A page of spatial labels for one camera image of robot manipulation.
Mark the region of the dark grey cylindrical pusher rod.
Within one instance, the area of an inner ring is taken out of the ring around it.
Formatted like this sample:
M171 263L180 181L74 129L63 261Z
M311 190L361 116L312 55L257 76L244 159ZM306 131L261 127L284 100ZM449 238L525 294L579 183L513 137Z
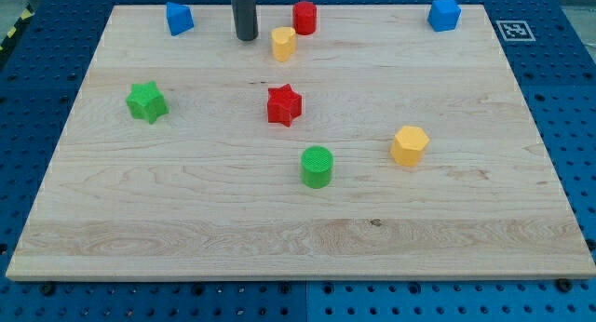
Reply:
M252 41L258 37L256 0L231 0L235 31L240 41Z

